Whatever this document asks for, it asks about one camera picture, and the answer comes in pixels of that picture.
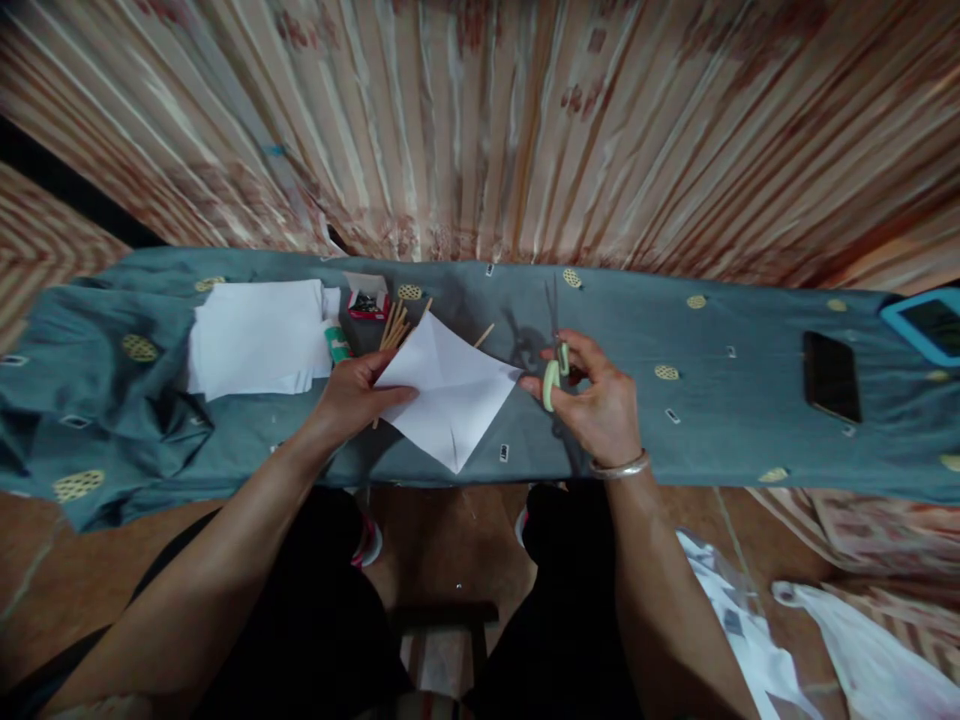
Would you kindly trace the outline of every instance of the red box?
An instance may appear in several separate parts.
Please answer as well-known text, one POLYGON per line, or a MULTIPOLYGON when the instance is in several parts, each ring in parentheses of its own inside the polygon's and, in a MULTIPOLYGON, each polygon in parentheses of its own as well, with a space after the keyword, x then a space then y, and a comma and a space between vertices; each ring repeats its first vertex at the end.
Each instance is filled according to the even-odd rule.
POLYGON ((350 285, 350 302, 347 303, 347 314, 357 320, 379 320, 386 322, 390 312, 390 293, 387 290, 387 281, 383 275, 363 275, 361 273, 345 272, 347 284, 350 285), (366 295, 376 302, 376 310, 355 310, 354 304, 359 295, 366 295))

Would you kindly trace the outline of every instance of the person's left hand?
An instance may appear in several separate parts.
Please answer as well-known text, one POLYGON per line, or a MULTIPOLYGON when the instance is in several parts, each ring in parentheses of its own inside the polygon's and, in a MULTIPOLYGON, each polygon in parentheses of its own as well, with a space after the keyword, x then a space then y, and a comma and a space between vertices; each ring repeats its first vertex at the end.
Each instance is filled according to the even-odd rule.
POLYGON ((396 350, 381 350, 338 363, 306 425, 340 445, 387 408, 416 398, 419 393, 409 387, 373 388, 396 354, 396 350))

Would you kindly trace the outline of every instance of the leg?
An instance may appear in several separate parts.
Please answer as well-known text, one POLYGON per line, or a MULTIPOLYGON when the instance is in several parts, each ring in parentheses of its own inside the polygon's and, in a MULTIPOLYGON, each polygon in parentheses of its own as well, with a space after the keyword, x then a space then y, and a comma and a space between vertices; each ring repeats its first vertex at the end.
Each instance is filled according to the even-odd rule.
POLYGON ((617 629, 603 487, 537 485, 527 509, 523 541, 537 580, 464 702, 478 717, 639 717, 617 629))
POLYGON ((353 497, 315 488, 198 715, 353 717, 413 690, 377 591, 350 564, 353 497))

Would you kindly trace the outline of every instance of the scissors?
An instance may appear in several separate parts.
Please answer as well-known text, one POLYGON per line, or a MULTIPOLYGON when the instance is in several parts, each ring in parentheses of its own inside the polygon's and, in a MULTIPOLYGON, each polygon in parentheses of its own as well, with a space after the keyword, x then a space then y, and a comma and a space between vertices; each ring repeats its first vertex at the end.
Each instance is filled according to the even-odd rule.
POLYGON ((543 283, 543 291, 547 295, 547 306, 550 309, 551 339, 553 341, 553 360, 547 363, 547 369, 543 373, 543 408, 547 412, 553 412, 553 402, 550 395, 553 388, 560 387, 560 377, 567 377, 570 374, 570 348, 565 342, 560 340, 560 310, 559 295, 557 293, 557 276, 553 276, 553 295, 550 294, 550 287, 546 282, 543 283))

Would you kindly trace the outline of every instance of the glue stick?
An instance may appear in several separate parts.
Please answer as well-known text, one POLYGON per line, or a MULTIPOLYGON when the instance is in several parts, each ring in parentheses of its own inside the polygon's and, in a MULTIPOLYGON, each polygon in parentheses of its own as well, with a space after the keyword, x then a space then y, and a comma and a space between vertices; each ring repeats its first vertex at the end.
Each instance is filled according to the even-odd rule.
POLYGON ((350 349, 347 336, 343 334, 339 320, 324 320, 320 323, 320 327, 323 328, 323 337, 327 341, 327 347, 330 349, 330 357, 333 358, 334 365, 341 360, 356 357, 353 350, 350 349))

